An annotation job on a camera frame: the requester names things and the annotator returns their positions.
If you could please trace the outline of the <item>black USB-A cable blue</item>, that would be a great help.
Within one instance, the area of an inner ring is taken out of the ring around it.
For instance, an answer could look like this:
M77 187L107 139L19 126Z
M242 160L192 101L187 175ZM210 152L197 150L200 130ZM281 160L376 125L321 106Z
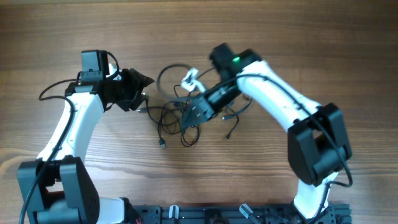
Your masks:
M182 127L182 116L188 112L189 101L177 98L168 101L161 106L151 106L149 104L149 97L145 96L145 107L139 109L140 113L146 113L150 120L155 123L157 127L157 134L159 137L159 145L162 149L167 147L163 134L169 136L179 135L180 143L183 147L192 147L200 139L200 127L198 124L189 126L195 130L195 138L189 141L185 135L187 128Z

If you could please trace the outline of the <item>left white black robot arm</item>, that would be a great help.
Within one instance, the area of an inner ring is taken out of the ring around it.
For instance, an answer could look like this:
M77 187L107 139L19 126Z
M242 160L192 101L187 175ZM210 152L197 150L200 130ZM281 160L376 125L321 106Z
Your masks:
M65 107L52 137L35 160L18 168L24 201L19 223L142 223L128 198L99 196L84 163L104 113L113 105L137 110L147 99L144 88L154 82L133 68L110 64L112 56L106 50L82 51L82 70L66 80L58 96Z

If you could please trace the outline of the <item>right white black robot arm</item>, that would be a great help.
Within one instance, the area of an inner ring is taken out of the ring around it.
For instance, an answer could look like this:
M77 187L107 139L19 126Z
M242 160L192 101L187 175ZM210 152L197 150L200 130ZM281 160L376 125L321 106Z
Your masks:
M295 90L251 49L236 54L223 43L209 58L220 82L206 88L198 70L188 69L181 87L198 94L189 96L181 128L213 119L242 93L256 101L287 133L288 162L299 179L293 222L319 221L325 216L331 186L353 184L347 165L352 150L342 111L333 103L321 105Z

